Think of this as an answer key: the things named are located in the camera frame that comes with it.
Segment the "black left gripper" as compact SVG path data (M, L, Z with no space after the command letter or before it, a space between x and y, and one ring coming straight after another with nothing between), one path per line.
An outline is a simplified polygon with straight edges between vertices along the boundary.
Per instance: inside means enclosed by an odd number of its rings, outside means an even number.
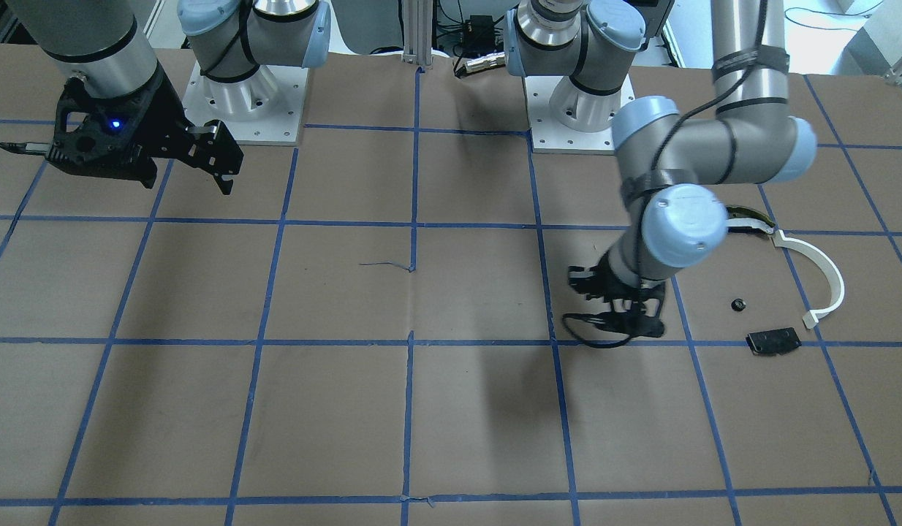
M647 275L635 273L633 284L621 280L614 272L614 266L624 270L624 258L608 253L595 267L568 267L567 280L571 289L587 300L601 299L610 308L596 314L568 313L566 319L591 324L602 332L624 334L628 340L664 336L666 327L662 322L662 309L666 279L658 279L657 274L660 270L666 272L668 266L647 257L641 265Z

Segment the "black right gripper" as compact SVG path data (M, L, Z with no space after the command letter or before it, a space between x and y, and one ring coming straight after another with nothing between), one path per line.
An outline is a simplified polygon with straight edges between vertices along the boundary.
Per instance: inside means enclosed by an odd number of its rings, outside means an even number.
M225 122L195 126L163 66L130 94L90 96L70 77L56 107L56 127L46 159L71 175L130 180L153 188L154 159L177 159L213 176L224 196L232 193L244 153Z

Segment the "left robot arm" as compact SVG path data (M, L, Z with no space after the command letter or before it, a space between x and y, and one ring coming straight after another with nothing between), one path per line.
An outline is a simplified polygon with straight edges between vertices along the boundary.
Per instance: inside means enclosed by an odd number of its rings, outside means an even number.
M791 116L781 1L711 4L715 96L687 113L665 96L621 104L622 84L647 40L625 1L521 1L505 16L507 71L559 77L551 109L580 132L612 134L629 227L568 283L602 313L565 313L618 334L658 338L666 283L706 259L727 234L715 184L789 182L814 162L811 124Z

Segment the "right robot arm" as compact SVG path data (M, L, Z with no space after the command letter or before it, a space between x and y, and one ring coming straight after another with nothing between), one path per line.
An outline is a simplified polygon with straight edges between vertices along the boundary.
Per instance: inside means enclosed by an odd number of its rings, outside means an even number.
M234 117L266 113L281 95L270 68L317 69L330 52L327 1L181 1L213 117L196 124L126 1L10 1L66 78L47 142L0 142L64 173L153 188L156 159L175 159L230 194L244 154Z

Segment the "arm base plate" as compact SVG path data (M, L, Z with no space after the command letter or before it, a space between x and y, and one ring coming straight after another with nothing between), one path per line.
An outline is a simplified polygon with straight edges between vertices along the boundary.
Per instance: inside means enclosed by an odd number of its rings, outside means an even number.
M629 76L608 96L582 92L566 76L525 77L523 85L534 152L614 156L615 114L635 99Z
M240 145L296 146L310 73L271 64L249 79L217 83L194 64L183 96L185 116L196 124L224 122Z

